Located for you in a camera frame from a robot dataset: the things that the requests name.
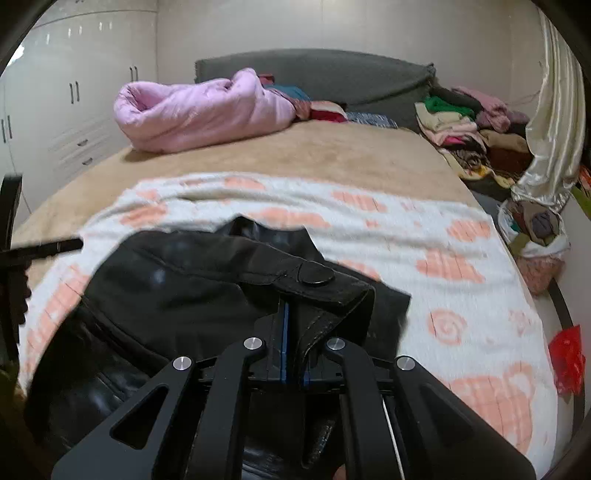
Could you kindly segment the black leather jacket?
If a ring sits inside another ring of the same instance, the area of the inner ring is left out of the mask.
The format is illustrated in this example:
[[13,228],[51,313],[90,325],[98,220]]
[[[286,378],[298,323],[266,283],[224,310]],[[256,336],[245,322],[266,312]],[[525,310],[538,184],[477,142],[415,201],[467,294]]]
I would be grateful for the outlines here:
[[411,298],[325,260],[304,229],[237,217],[214,232],[142,231],[99,266],[33,374],[29,431],[58,459],[177,357],[256,335],[283,382],[332,337],[396,354]]

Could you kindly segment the pile of folded clothes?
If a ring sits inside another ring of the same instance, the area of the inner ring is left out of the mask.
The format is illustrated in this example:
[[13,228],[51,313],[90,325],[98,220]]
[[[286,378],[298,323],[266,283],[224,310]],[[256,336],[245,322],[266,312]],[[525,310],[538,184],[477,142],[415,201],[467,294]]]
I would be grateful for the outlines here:
[[530,118],[495,96],[435,85],[415,112],[423,136],[476,193],[507,199],[532,163]]

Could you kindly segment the white peach patterned blanket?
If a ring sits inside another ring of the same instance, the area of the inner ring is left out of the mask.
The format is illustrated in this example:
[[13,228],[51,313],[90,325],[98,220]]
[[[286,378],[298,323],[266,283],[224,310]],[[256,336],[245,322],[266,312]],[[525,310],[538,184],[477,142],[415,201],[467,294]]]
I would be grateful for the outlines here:
[[28,387],[90,276],[145,229],[211,231],[243,215],[304,228],[325,259],[411,295],[401,351],[418,360],[546,474],[558,394],[542,321],[491,218],[462,203],[403,198],[328,181],[253,173],[143,180],[71,226],[83,250],[34,289],[19,349]]

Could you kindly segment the red plastic bag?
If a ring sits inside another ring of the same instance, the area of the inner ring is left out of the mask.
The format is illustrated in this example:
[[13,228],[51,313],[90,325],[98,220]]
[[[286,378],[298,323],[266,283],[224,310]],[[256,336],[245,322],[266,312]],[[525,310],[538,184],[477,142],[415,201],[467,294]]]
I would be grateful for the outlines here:
[[560,395],[579,395],[583,389],[586,357],[579,325],[559,332],[549,343],[549,354]]

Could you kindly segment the white wardrobe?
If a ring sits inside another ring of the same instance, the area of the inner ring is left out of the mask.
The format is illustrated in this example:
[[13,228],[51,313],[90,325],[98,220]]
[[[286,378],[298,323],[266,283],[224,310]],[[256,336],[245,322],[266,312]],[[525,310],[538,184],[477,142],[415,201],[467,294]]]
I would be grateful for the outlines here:
[[56,1],[1,76],[1,171],[23,177],[22,224],[78,175],[126,147],[120,89],[157,77],[154,1]]

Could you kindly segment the pink puffy quilt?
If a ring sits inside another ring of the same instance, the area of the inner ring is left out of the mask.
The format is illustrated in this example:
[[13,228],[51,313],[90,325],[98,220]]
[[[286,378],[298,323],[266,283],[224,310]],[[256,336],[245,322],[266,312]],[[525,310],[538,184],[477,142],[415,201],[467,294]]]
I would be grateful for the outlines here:
[[252,68],[198,84],[128,83],[113,112],[134,149],[158,154],[271,134],[296,118],[293,103],[264,88]]

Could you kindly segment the beige bed sheet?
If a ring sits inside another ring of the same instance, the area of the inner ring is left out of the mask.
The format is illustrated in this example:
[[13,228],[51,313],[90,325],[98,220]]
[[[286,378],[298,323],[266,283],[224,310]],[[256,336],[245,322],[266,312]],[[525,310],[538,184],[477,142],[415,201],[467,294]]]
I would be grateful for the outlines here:
[[24,244],[72,234],[142,180],[211,172],[325,180],[421,200],[476,203],[445,158],[410,130],[310,121],[177,154],[125,148],[50,196],[16,229],[13,240]]

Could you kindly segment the blue patterned cloth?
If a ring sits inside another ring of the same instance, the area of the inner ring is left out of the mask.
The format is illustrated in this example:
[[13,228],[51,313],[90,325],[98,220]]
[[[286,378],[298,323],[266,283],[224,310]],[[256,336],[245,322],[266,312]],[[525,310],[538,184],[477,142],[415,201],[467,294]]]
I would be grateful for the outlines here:
[[398,129],[398,124],[386,115],[365,113],[365,112],[348,112],[346,118],[349,123],[360,125],[374,126],[384,129]]

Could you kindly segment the cream satin curtain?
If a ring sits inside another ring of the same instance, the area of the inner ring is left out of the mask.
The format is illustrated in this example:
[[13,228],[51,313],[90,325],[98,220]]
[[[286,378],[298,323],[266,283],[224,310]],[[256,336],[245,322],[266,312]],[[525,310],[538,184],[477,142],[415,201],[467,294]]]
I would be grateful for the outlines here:
[[544,44],[542,82],[535,114],[526,127],[533,160],[512,187],[515,200],[561,211],[576,184],[586,130],[584,75],[564,37],[539,14]]

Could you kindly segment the red and teal pillows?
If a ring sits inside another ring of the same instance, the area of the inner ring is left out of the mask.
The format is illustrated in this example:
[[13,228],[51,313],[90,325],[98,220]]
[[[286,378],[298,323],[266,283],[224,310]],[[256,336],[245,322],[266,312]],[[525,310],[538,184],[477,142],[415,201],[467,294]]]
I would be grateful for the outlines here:
[[332,123],[346,123],[349,121],[346,111],[341,105],[332,101],[312,100],[297,86],[277,84],[273,74],[259,75],[263,88],[273,94],[283,97],[294,107],[297,121],[328,121]]

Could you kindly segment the grey upholstered headboard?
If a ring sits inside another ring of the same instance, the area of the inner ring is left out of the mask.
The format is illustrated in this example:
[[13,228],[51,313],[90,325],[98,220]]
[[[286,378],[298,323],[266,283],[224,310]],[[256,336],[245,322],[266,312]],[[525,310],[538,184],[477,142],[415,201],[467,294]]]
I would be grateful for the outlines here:
[[346,105],[352,112],[381,114],[418,132],[415,104],[435,83],[433,64],[334,49],[273,49],[197,60],[197,83],[229,78],[243,68],[272,74],[277,84],[295,86],[312,100]]

